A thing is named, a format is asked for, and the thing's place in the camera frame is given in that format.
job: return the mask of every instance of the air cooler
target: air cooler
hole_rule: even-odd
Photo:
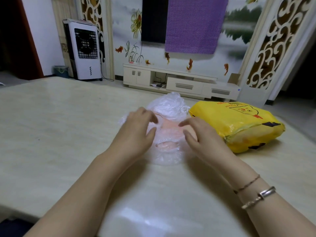
[[[72,19],[63,23],[74,78],[102,80],[97,26]]]

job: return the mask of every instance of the trash can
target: trash can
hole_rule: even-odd
[[[53,66],[53,73],[56,76],[69,78],[68,67],[66,66]]]

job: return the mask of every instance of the white tv cabinet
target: white tv cabinet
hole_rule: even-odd
[[[161,69],[150,64],[126,63],[123,64],[123,68],[123,83],[142,90],[161,93],[175,91],[181,96],[201,100],[214,96],[224,98],[226,101],[236,100],[240,91],[238,85],[219,82],[214,77]],[[167,86],[159,88],[150,85],[155,81],[156,72],[166,73]]]

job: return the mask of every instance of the hand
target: hand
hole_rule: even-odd
[[[217,134],[216,130],[198,117],[188,118],[182,121],[179,126],[190,125],[194,129],[197,140],[189,131],[183,130],[185,140],[202,160],[214,166],[225,159],[225,157],[235,156],[224,143],[223,139]]]
[[[149,122],[158,123],[158,119],[152,111],[140,107],[137,111],[130,112],[109,150],[119,154],[128,162],[136,161],[151,147],[154,141],[157,128],[152,128],[146,134]]]

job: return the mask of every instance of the fan grille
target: fan grille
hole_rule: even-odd
[[[79,58],[99,58],[97,50],[96,33],[94,31],[75,28],[75,35]]]

